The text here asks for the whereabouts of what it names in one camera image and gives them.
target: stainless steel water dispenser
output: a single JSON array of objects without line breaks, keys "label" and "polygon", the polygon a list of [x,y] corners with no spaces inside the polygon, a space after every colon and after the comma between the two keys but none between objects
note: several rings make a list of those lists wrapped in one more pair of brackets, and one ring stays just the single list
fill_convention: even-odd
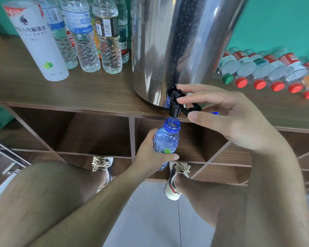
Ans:
[{"label": "stainless steel water dispenser", "polygon": [[206,83],[247,0],[131,0],[136,93],[167,108],[173,84]]}]

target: wooden countertop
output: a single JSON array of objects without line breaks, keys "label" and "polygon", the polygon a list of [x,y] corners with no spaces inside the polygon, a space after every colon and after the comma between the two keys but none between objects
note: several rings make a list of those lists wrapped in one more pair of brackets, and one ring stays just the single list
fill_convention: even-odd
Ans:
[{"label": "wooden countertop", "polygon": [[[69,70],[60,82],[43,78],[19,37],[0,39],[0,104],[71,112],[97,112],[116,116],[162,119],[168,112],[143,101],[132,88],[131,61],[119,74],[103,69],[86,73],[80,66]],[[238,89],[208,80],[211,85],[241,91],[252,100],[266,118],[280,130],[309,132],[309,100],[301,93],[269,88],[255,90],[251,85]],[[188,121],[181,115],[181,121]]]}]

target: forearm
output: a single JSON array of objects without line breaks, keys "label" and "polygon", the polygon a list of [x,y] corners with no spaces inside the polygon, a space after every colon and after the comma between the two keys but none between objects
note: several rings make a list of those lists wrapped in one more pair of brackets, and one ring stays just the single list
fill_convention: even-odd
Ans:
[{"label": "forearm", "polygon": [[31,246],[102,246],[128,199],[146,178],[130,166]]},{"label": "forearm", "polygon": [[309,246],[309,209],[297,158],[281,136],[271,147],[263,153],[251,153],[247,243]]}]

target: dispenser tap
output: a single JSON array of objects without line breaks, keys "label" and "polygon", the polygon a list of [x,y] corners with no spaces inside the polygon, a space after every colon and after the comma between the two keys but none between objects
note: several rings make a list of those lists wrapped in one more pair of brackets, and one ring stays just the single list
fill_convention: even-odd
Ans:
[{"label": "dispenser tap", "polygon": [[189,112],[192,111],[201,111],[201,107],[197,103],[193,103],[193,107],[185,108],[183,105],[177,102],[177,98],[185,96],[185,94],[176,88],[176,85],[173,85],[167,89],[167,96],[170,98],[169,103],[169,116],[177,118],[180,116],[181,111],[188,116]]}]

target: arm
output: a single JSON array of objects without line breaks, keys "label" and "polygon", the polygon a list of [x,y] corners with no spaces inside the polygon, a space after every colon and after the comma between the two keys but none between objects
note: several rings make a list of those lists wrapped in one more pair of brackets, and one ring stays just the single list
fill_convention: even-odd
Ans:
[{"label": "arm", "polygon": [[177,154],[157,153],[152,141],[156,129],[141,144],[133,164],[86,204],[37,239],[31,246],[102,246],[136,188]]},{"label": "arm", "polygon": [[[245,246],[309,246],[309,208],[297,159],[283,136],[243,94],[208,85],[178,85],[180,104],[211,103],[191,122],[249,149],[252,171],[245,212]],[[219,112],[213,115],[208,112]]]}]

